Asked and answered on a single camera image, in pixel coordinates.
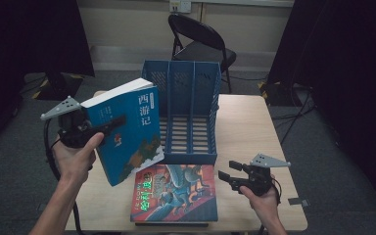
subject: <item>blue book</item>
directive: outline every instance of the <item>blue book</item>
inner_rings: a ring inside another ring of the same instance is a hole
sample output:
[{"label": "blue book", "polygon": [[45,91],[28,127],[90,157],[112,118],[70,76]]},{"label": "blue book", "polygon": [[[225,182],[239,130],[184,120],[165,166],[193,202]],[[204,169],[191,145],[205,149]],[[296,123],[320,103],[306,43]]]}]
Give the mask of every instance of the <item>blue book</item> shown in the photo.
[{"label": "blue book", "polygon": [[91,126],[115,125],[97,148],[112,186],[164,158],[158,88],[138,78],[83,103]]}]

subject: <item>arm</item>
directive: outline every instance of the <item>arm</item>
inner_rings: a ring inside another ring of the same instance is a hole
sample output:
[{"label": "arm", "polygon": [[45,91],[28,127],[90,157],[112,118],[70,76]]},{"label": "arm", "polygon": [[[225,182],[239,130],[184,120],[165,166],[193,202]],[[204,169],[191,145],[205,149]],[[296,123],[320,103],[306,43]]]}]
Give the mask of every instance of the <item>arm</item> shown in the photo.
[{"label": "arm", "polygon": [[270,235],[287,234],[277,212],[276,191],[274,188],[258,197],[246,186],[240,187],[241,192],[250,200],[250,206],[255,210],[261,224]]},{"label": "arm", "polygon": [[87,180],[88,168],[96,161],[94,149],[102,142],[103,133],[95,134],[82,149],[54,146],[54,156],[61,178],[47,207],[29,234],[63,234],[81,185]]}]

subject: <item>colorful book cover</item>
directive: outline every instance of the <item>colorful book cover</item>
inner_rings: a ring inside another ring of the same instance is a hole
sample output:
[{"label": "colorful book cover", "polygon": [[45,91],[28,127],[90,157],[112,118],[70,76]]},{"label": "colorful book cover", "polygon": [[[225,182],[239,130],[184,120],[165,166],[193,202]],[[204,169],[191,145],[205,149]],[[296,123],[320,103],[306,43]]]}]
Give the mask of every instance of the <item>colorful book cover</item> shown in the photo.
[{"label": "colorful book cover", "polygon": [[92,126],[108,122],[114,126],[97,148],[112,186],[164,158],[158,102],[158,88],[152,86],[83,107]]},{"label": "colorful book cover", "polygon": [[217,220],[213,165],[154,164],[136,173],[130,221],[170,225]]}]

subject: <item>gray carpet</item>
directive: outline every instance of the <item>gray carpet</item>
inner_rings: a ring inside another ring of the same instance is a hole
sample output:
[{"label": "gray carpet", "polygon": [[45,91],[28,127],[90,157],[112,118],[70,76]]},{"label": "gray carpet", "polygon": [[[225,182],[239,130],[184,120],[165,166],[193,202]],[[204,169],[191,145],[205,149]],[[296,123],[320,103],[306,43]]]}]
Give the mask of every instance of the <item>gray carpet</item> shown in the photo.
[{"label": "gray carpet", "polygon": [[[39,83],[40,74],[25,90]],[[97,71],[96,78],[86,77],[75,97],[82,102],[98,90],[107,90],[140,76],[140,71]],[[265,72],[232,72],[234,94],[260,95],[257,79]],[[221,93],[227,92],[221,83]],[[40,215],[56,186],[45,162],[43,122],[39,119],[57,105],[57,101],[30,98],[23,94],[23,104],[0,133],[0,234],[26,234]],[[306,91],[298,90],[303,101]],[[305,107],[313,105],[311,99]],[[296,114],[300,108],[270,107],[273,117]],[[291,122],[275,120],[282,140]],[[57,124],[51,125],[55,136]],[[376,193],[359,168],[336,145],[333,129],[317,110],[300,117],[282,144],[292,163],[291,172],[298,193],[308,200],[305,208],[308,229],[291,234],[376,234]]]}]

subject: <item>hand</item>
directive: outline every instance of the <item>hand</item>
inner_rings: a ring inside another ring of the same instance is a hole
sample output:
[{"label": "hand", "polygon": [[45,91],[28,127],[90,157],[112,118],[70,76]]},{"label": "hand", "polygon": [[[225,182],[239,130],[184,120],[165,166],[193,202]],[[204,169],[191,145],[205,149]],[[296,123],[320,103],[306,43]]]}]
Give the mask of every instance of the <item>hand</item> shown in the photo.
[{"label": "hand", "polygon": [[286,234],[286,231],[280,222],[277,211],[277,193],[271,187],[267,193],[256,196],[251,189],[241,186],[240,191],[249,199],[250,206],[255,210],[261,224],[267,228],[270,234]]},{"label": "hand", "polygon": [[60,180],[72,179],[78,185],[84,183],[88,178],[88,169],[96,161],[94,149],[99,146],[103,138],[103,133],[96,133],[82,149],[69,148],[58,141],[53,151],[61,174]]}]

